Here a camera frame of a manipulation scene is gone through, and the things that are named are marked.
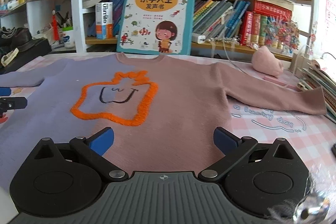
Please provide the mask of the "white wristwatch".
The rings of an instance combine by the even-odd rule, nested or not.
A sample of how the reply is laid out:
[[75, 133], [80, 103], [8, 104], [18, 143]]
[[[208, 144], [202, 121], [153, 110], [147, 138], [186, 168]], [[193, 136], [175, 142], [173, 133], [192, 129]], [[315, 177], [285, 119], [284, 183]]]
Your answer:
[[7, 67], [18, 55], [19, 50], [15, 48], [14, 50], [10, 51], [6, 55], [1, 57], [1, 65], [3, 67]]

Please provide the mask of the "black leather shoe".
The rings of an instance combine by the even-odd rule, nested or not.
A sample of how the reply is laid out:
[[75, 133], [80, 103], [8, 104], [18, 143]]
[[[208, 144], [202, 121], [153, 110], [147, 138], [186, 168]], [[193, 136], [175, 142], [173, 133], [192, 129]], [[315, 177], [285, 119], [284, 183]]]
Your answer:
[[1, 47], [7, 47], [11, 50], [17, 48], [19, 52], [24, 52], [32, 48], [35, 43], [36, 41], [28, 28], [1, 28]]

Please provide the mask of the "red hanging tassel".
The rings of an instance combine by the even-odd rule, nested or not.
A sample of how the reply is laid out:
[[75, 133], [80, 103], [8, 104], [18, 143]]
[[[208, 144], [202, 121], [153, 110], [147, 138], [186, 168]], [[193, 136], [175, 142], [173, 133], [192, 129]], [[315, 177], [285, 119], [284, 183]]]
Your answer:
[[53, 30], [53, 35], [54, 35], [54, 40], [58, 41], [59, 40], [59, 32], [58, 32], [58, 23], [56, 21], [56, 12], [55, 10], [52, 11], [52, 30]]

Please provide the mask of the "white mug green lid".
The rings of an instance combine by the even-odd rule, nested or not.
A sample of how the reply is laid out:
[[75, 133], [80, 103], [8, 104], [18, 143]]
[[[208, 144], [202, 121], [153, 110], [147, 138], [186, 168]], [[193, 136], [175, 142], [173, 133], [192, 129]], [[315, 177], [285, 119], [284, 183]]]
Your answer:
[[66, 49], [75, 47], [75, 33], [72, 26], [62, 28], [63, 32], [63, 44]]

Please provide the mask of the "pink plush toy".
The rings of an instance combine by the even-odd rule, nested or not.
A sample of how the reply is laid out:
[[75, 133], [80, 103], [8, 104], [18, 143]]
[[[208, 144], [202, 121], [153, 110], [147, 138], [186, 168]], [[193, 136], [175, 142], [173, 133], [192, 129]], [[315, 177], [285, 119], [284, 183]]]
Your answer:
[[254, 70], [278, 78], [284, 71], [283, 63], [266, 46], [260, 47], [252, 56]]

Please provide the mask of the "stack of booklets on table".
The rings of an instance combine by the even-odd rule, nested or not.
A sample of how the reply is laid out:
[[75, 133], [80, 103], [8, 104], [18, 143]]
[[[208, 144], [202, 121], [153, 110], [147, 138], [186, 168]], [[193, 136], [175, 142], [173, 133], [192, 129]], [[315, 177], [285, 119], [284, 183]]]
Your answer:
[[302, 74], [297, 87], [301, 91], [313, 90], [321, 88], [324, 94], [326, 105], [326, 117], [335, 123], [335, 80], [320, 69], [318, 63], [309, 64], [307, 68], [299, 68], [298, 71]]

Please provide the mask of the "white power adapter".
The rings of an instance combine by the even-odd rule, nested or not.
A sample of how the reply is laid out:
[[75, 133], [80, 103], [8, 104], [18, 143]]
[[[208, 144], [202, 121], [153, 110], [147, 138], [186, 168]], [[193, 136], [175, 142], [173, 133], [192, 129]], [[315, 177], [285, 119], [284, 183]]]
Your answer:
[[192, 33], [192, 42], [197, 44], [203, 44], [206, 42], [206, 36]]

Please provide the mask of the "red thick dictionary books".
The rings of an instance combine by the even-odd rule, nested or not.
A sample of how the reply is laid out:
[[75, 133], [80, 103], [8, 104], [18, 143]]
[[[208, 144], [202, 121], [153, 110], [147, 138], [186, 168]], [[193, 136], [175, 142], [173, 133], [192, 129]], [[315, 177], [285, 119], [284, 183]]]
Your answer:
[[245, 0], [248, 8], [240, 27], [240, 44], [250, 48], [267, 46], [292, 53], [299, 48], [299, 30], [292, 11], [273, 3]]

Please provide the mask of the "white orange usmile box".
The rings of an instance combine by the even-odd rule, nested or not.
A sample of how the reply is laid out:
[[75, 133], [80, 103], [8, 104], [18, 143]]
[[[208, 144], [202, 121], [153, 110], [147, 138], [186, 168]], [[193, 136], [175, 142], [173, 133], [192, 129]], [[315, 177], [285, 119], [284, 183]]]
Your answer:
[[101, 2], [95, 6], [96, 38], [110, 39], [113, 36], [113, 3]]

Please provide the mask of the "stack of slanted books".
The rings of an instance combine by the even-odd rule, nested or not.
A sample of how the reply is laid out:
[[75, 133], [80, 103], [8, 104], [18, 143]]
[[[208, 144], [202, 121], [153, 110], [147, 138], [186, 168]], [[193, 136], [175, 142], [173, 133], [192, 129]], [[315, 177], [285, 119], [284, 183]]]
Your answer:
[[250, 1], [195, 0], [193, 33], [206, 40], [233, 38], [238, 35]]

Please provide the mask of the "teal children's sound book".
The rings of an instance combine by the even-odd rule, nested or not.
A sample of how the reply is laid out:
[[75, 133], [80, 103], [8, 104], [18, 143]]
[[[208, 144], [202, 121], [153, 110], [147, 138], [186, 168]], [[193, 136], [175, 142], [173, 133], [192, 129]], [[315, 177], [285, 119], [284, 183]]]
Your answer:
[[195, 0], [125, 0], [117, 51], [189, 55]]

